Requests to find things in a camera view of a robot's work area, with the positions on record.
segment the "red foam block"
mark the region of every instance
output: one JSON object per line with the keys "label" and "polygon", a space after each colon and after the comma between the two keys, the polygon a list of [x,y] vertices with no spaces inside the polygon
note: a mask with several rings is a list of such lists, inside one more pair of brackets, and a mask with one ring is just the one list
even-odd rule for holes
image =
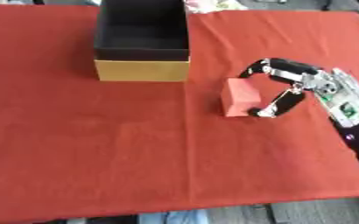
{"label": "red foam block", "polygon": [[226,80],[221,98],[225,116],[248,116],[247,111],[261,102],[258,90],[245,79],[237,78]]}

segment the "floor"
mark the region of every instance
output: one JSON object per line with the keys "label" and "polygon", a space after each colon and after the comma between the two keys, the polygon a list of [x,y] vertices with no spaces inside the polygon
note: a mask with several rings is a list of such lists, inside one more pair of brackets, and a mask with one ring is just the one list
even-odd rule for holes
{"label": "floor", "polygon": [[[326,2],[326,0],[288,0],[286,4],[279,4],[256,3],[254,0],[239,1],[255,10],[318,10]],[[46,0],[46,2],[82,4],[82,0]],[[334,0],[331,9],[358,11],[359,4],[355,0]],[[359,199],[278,203],[271,206],[220,207],[208,209],[208,217],[211,224],[359,224]]]}

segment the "cardboard box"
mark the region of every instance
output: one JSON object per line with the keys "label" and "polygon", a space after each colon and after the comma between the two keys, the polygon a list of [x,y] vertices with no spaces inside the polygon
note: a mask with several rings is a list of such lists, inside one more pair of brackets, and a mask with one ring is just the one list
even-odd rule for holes
{"label": "cardboard box", "polygon": [[248,110],[261,102],[258,90],[245,79],[236,78],[226,80],[221,98],[225,116],[248,116]]}
{"label": "cardboard box", "polygon": [[182,0],[102,1],[94,47],[101,81],[185,81],[189,47]]}

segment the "robotic hand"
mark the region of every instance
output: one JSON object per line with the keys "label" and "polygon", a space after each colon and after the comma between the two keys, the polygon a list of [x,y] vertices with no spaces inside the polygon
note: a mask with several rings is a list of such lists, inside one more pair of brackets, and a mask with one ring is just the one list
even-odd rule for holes
{"label": "robotic hand", "polygon": [[331,73],[321,67],[288,59],[261,59],[250,65],[240,78],[252,74],[268,74],[275,81],[290,87],[279,94],[266,108],[252,108],[252,116],[274,118],[284,114],[313,92],[344,142],[359,159],[359,82],[339,68]]}

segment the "table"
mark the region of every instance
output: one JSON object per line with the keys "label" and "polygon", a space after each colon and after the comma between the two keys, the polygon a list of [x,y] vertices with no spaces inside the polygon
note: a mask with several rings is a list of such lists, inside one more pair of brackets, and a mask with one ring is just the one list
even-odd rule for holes
{"label": "table", "polygon": [[[191,15],[187,83],[115,83],[95,73],[96,14],[0,5],[0,222],[359,197],[359,163],[311,95],[274,120],[224,118],[219,100],[263,57],[359,79],[359,15]],[[267,100],[285,87],[250,82]]]}

